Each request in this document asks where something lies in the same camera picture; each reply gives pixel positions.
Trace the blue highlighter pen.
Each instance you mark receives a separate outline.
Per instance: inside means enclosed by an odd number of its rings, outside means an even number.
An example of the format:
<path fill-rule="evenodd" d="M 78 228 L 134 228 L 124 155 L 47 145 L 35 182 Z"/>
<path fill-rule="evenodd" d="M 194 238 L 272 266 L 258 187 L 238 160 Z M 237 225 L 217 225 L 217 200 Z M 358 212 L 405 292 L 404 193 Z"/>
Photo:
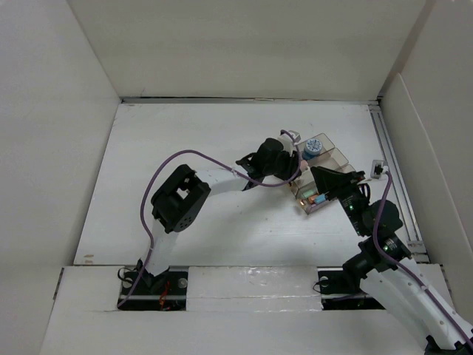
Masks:
<path fill-rule="evenodd" d="M 326 201 L 326 196 L 325 195 L 319 195 L 317 197 L 316 204 L 319 205 L 319 204 L 323 203 L 324 201 Z"/>

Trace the pink mini stapler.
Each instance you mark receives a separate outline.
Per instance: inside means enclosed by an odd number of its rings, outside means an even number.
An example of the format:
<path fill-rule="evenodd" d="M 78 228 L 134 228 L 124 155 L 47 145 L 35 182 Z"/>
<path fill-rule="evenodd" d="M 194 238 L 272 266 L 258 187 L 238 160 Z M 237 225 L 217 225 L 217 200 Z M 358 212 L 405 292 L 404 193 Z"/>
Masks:
<path fill-rule="evenodd" d="M 300 170 L 302 172 L 306 171 L 309 168 L 308 162 L 306 160 L 302 160 L 300 163 Z"/>

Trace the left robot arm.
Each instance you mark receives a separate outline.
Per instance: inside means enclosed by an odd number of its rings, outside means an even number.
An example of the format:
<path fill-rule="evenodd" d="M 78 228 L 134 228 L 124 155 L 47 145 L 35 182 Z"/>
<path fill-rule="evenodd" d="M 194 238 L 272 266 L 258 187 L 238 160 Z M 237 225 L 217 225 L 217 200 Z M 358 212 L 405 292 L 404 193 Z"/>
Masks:
<path fill-rule="evenodd" d="M 160 291 L 170 266 L 171 252 L 180 232 L 197 218 L 207 199 L 226 192 L 246 192 L 257 186 L 279 187 L 301 174 L 301 154 L 297 132 L 282 130 L 277 138 L 266 139 L 256 152 L 227 166 L 201 152 L 185 149 L 167 158 L 146 187 L 140 206 L 141 223 L 150 237 L 149 250 L 137 264 L 134 284 L 149 293 Z M 195 154 L 219 166 L 214 170 L 195 171 L 186 164 L 178 166 L 151 197 L 153 226 L 146 225 L 145 202 L 157 176 L 172 159 Z"/>

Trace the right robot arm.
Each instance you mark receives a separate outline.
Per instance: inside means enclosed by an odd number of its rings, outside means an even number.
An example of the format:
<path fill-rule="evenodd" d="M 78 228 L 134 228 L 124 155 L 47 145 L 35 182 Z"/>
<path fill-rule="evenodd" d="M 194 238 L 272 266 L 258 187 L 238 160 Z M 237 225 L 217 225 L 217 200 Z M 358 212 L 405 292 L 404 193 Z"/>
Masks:
<path fill-rule="evenodd" d="M 364 172 L 342 173 L 313 167 L 321 195 L 337 200 L 357 235 L 360 252 L 333 277 L 321 275 L 315 286 L 337 301 L 365 293 L 391 313 L 416 339 L 425 354 L 471 354 L 472 324 L 462 318 L 423 276 L 410 250 L 396 232 L 403 223 L 397 206 L 387 199 L 392 176 L 380 200 L 370 200 Z"/>

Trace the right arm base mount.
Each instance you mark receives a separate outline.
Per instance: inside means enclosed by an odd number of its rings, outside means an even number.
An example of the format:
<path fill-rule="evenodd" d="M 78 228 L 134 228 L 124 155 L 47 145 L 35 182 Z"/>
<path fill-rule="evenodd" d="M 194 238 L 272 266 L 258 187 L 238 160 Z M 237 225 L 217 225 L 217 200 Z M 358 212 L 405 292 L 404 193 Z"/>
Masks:
<path fill-rule="evenodd" d="M 313 290 L 321 297 L 323 311 L 384 310 L 384 307 L 344 278 L 342 268 L 318 268 Z"/>

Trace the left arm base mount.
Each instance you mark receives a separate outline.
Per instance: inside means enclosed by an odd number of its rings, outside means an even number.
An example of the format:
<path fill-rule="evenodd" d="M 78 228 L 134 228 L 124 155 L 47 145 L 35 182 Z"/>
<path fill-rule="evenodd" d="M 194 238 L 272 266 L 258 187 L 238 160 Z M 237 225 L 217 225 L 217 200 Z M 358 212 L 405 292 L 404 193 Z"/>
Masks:
<path fill-rule="evenodd" d="M 121 282 L 117 308 L 121 311 L 184 311 L 188 289 L 188 268 L 169 267 L 154 276 L 144 271 L 138 279 L 143 263 L 134 268 L 118 270 Z"/>

